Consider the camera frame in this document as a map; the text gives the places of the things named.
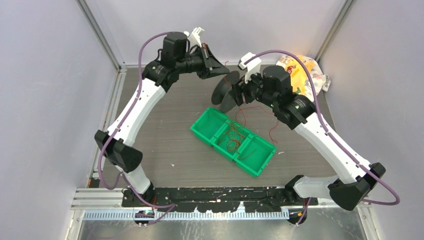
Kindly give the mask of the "black cable spool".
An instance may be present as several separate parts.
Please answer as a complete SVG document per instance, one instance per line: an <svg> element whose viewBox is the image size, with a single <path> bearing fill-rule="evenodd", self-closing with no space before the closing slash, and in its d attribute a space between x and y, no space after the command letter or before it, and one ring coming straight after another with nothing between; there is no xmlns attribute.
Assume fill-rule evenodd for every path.
<svg viewBox="0 0 424 240"><path fill-rule="evenodd" d="M238 71L231 71L216 85L211 95L211 103L215 105L220 112L226 114L236 106L236 101L233 99L231 91L232 84L236 84L240 78L240 73Z"/></svg>

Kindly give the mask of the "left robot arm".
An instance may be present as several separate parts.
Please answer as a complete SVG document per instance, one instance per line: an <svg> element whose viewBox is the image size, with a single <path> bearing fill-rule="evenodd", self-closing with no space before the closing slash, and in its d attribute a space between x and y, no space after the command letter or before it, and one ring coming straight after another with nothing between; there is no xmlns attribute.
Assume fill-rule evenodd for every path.
<svg viewBox="0 0 424 240"><path fill-rule="evenodd" d="M131 99L107 130L95 133L99 159L106 158L121 172L133 187L134 200L141 207L148 207L153 202L153 184L141 165L142 152L133 145L148 115L180 75L196 73L204 80L229 73L209 46L201 41L203 32L203 28L196 27L192 32L170 31L149 38L142 45L138 59L142 59L143 51L151 41L163 37L156 58L145 66L138 64L139 80Z"/></svg>

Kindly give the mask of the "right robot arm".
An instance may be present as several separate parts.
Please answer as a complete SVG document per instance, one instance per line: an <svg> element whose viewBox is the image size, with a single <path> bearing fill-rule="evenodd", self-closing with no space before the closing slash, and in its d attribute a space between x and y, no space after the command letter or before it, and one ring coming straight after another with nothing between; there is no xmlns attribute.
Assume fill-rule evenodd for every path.
<svg viewBox="0 0 424 240"><path fill-rule="evenodd" d="M232 84L231 96L237 105L258 101L270 107L280 122L305 138L334 169L336 175L331 177L294 177L285 185L285 198L291 205L306 198L323 198L352 211L375 187L375 177L386 172L381 163L370 163L355 153L312 101L293 92L290 74L281 66L268 66L248 81L241 78Z"/></svg>

